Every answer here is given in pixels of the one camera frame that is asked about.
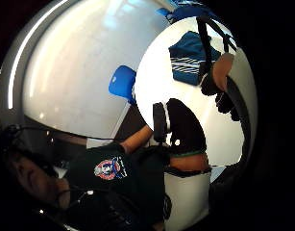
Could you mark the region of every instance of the shirt logo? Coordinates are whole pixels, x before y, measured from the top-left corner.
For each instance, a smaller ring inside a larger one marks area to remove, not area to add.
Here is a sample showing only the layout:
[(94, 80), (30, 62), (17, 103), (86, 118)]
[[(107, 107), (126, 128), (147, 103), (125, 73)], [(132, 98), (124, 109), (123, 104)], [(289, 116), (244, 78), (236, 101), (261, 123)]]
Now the shirt logo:
[(114, 178), (122, 179), (127, 176), (127, 172), (121, 157), (114, 157), (110, 160), (104, 160), (94, 169), (94, 174), (104, 180)]

